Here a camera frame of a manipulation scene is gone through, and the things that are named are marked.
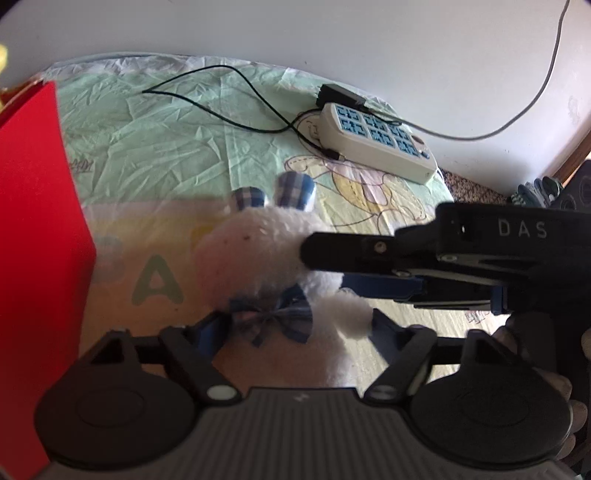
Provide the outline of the gloved hand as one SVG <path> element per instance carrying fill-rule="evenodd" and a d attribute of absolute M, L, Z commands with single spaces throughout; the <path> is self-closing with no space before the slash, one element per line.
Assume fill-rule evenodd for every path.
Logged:
<path fill-rule="evenodd" d="M 493 337 L 527 362 L 570 403 L 573 414 L 558 459 L 590 477 L 590 317 L 553 311 L 514 314 Z"/>

